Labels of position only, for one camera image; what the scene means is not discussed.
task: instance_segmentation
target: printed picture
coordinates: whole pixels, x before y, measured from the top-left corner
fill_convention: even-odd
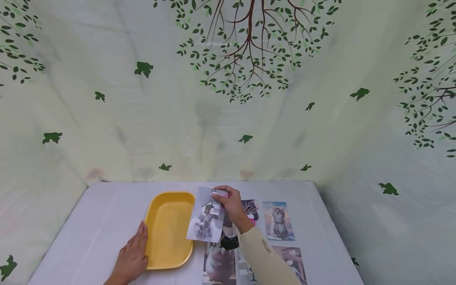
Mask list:
[[[237,250],[238,255],[238,269],[239,269],[239,285],[258,285],[255,279],[255,274],[245,260],[240,249]]]
[[[241,200],[241,203],[242,209],[244,209],[245,214],[255,225],[256,221],[258,221],[259,218],[258,208],[255,205],[255,200]],[[228,215],[225,215],[225,219],[223,220],[223,233],[227,236],[235,234],[233,223],[229,219]]]
[[[206,243],[203,285],[236,285],[234,250],[225,250],[220,244]]]
[[[263,202],[268,239],[295,240],[285,202]]]
[[[259,214],[258,208],[255,205],[255,200],[242,200],[242,209],[244,209],[247,217],[255,225],[258,221]],[[257,285],[258,281],[255,279],[255,274],[252,272],[249,264],[245,260],[240,249],[237,250],[238,256],[238,270],[239,270],[239,284],[240,285]]]
[[[301,282],[301,285],[307,285],[304,265],[302,264],[301,249],[281,246],[273,246],[272,248],[278,255],[281,256],[288,266],[291,267],[291,271],[296,274],[296,277]]]
[[[212,243],[220,241],[225,209],[212,199],[212,193],[226,195],[225,191],[199,187],[188,225],[187,239]]]

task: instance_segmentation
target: white tablecloth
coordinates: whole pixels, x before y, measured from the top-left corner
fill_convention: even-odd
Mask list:
[[[360,285],[361,278],[317,189],[310,181],[100,182],[81,197],[29,285],[101,285],[109,277],[119,249],[136,232],[152,199],[167,191],[196,193],[198,186],[230,185],[242,199],[286,202],[295,241],[269,240],[273,246],[299,247],[309,285]],[[265,235],[264,223],[257,223]],[[147,271],[132,285],[200,285],[204,245],[178,269]]]

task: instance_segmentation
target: arm sleeve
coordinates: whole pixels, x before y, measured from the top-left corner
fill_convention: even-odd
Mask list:
[[[269,246],[258,228],[238,236],[239,247],[261,285],[301,285],[285,261]]]

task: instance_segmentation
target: fabric backdrop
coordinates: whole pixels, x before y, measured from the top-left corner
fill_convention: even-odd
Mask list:
[[[454,3],[3,0],[1,279],[25,284],[100,180],[307,179],[366,283],[393,283],[419,225],[393,216],[454,212]],[[389,222],[404,234],[379,242]]]

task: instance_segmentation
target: yellow plastic tray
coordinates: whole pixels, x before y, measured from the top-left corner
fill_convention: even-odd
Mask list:
[[[193,241],[187,239],[187,230],[194,203],[188,192],[165,192],[152,200],[145,218],[147,269],[177,268],[188,260]]]

